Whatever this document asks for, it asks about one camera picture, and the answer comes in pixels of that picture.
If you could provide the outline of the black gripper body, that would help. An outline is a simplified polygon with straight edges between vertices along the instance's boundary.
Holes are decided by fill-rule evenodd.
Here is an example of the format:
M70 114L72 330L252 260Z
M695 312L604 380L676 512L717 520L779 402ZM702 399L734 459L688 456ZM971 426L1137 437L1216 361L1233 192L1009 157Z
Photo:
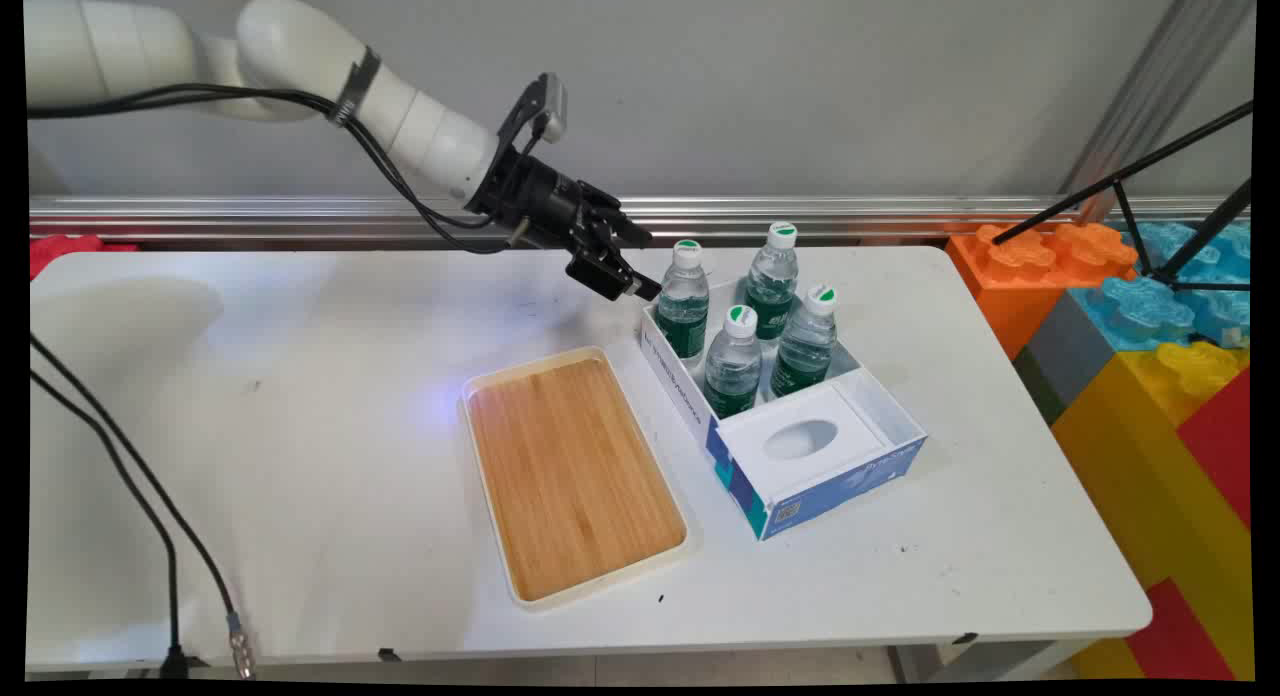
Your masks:
M471 212L516 232L526 225L520 241L540 248L605 251L605 193L585 180L564 177L532 155L521 155L500 145L495 157L470 198Z

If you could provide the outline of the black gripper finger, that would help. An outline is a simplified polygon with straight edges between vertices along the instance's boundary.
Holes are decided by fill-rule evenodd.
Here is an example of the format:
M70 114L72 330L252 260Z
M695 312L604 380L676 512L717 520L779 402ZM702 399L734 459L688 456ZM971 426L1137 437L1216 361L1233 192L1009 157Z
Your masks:
M631 267L611 228L577 228L571 241L571 258L564 273L582 287L609 301L620 296L654 301L660 294L659 281Z
M579 180L582 203L588 210L588 221L603 228L607 239L613 235L620 237L626 244L636 248L645 248L653 241L652 232L632 221L627 212L623 212L622 203L614 196L600 191L599 187L590 186L585 180Z

